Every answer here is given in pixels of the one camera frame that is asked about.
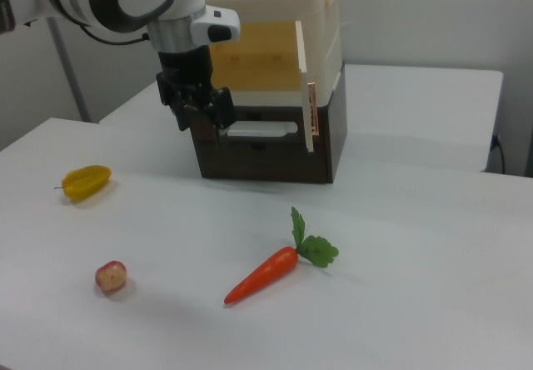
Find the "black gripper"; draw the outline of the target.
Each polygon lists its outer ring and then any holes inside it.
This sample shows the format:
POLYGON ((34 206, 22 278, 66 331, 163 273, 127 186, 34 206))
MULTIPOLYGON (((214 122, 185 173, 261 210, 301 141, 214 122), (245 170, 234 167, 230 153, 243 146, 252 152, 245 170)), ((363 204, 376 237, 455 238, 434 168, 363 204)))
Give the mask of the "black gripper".
POLYGON ((200 108, 212 125, 214 140, 220 147, 221 132, 236 122, 236 112, 228 87, 214 88, 209 47, 180 53, 159 52, 162 71, 157 87, 163 106, 170 108, 181 131, 190 127, 186 104, 200 108))

